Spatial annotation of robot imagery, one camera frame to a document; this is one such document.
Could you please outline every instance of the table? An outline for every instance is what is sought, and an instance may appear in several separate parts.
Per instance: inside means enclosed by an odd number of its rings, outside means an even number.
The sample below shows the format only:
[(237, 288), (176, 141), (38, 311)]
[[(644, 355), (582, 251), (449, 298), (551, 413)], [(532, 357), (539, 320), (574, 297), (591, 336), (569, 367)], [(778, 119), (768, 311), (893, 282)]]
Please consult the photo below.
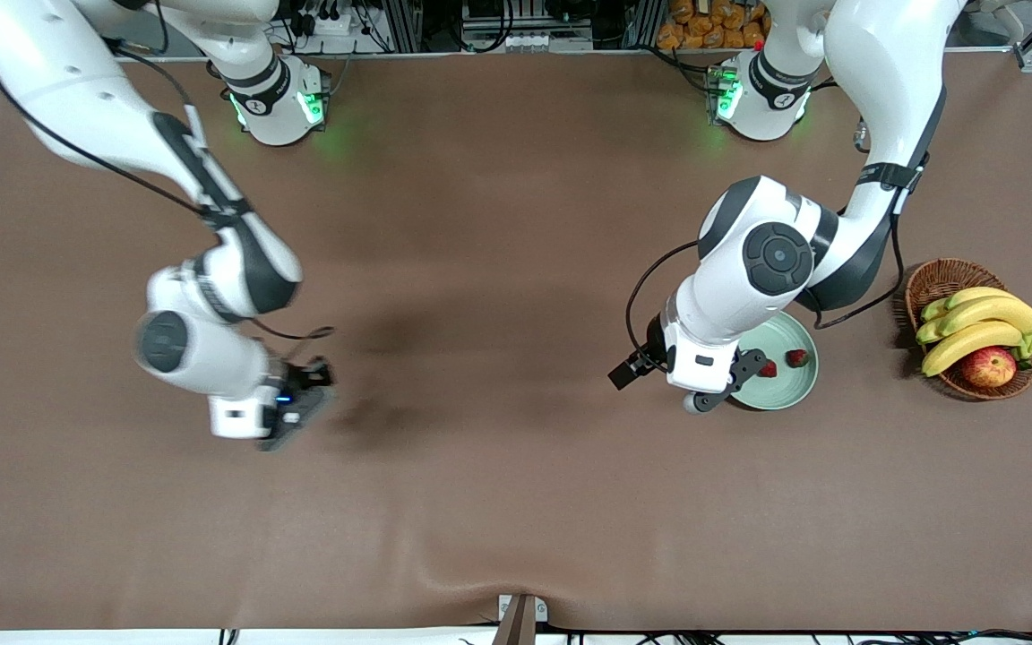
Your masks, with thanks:
[[(787, 412), (691, 417), (659, 377), (606, 378), (636, 278), (732, 181), (844, 203), (839, 90), (754, 143), (642, 55), (362, 60), (327, 132), (265, 148), (201, 65), (171, 69), (302, 260), (267, 322), (336, 326), (309, 351), (341, 398), (276, 454), (209, 436), (131, 356), (147, 278), (208, 233), (0, 98), (0, 628), (462, 624), (525, 591), (567, 628), (1032, 630), (1032, 388), (942, 396), (885, 307), (815, 333)], [(1032, 74), (960, 53), (945, 76), (905, 257), (1032, 302)], [(641, 326), (694, 260), (669, 264)]]

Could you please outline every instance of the bread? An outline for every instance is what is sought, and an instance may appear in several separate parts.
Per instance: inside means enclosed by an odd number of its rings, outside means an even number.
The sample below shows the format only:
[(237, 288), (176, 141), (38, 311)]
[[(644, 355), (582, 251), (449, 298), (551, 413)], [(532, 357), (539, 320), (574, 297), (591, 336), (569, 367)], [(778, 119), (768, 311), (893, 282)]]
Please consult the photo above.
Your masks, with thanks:
[(763, 42), (765, 39), (763, 37), (763, 28), (759, 26), (759, 22), (749, 22), (743, 25), (743, 45), (744, 47), (754, 47), (759, 42)]
[(723, 28), (716, 25), (711, 28), (711, 31), (704, 34), (703, 45), (705, 49), (714, 50), (717, 47), (722, 47), (723, 45)]
[(655, 34), (655, 47), (674, 50), (683, 40), (683, 28), (677, 24), (664, 24)]
[(691, 36), (706, 36), (716, 24), (711, 22), (711, 17), (694, 17), (687, 23), (687, 32)]
[(711, 4), (711, 20), (724, 29), (738, 29), (743, 25), (743, 7), (730, 0), (714, 0)]
[(671, 9), (671, 20), (677, 24), (687, 24), (696, 17), (696, 4), (691, 0), (670, 0), (668, 8)]
[(743, 34), (735, 29), (724, 29), (723, 47), (729, 50), (741, 50), (743, 47)]

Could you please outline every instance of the banana bunch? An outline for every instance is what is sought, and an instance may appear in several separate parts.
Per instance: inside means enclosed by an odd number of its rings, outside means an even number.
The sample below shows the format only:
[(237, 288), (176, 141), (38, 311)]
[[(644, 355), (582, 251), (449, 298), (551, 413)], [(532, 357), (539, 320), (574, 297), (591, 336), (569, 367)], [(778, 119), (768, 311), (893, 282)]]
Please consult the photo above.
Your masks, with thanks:
[(993, 287), (971, 287), (930, 302), (922, 310), (918, 344), (937, 343), (922, 360), (927, 377), (940, 375), (981, 348), (1014, 348), (1015, 358), (1032, 356), (1032, 308)]

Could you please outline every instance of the apple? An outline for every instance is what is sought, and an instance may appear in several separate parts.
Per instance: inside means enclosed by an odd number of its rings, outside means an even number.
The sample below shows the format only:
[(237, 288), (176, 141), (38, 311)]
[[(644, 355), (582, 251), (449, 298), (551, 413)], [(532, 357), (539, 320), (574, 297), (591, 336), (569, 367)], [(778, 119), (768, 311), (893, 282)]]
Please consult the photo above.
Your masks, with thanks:
[(1017, 360), (1000, 347), (987, 347), (961, 360), (962, 377), (979, 388), (996, 388), (1010, 383), (1017, 375)]

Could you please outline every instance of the wicker basket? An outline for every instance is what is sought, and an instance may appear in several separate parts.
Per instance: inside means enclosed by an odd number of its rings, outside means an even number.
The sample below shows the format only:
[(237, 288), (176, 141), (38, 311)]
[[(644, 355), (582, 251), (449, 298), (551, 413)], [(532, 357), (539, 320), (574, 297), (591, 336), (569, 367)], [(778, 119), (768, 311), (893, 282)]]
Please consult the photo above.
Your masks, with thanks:
[[(906, 314), (909, 315), (910, 325), (914, 329), (921, 326), (922, 310), (930, 302), (957, 294), (958, 291), (970, 289), (970, 287), (1005, 289), (1006, 285), (1003, 285), (996, 275), (971, 261), (946, 257), (926, 262), (914, 270), (910, 275), (909, 281), (906, 282)], [(927, 354), (930, 350), (926, 346), (922, 346), (922, 351), (923, 354)], [(1032, 370), (1019, 370), (1010, 379), (1010, 383), (1001, 385), (1001, 387), (977, 388), (963, 379), (962, 370), (957, 363), (952, 364), (938, 377), (952, 390), (978, 400), (998, 400), (1015, 396), (1025, 391), (1029, 384), (1032, 384)]]

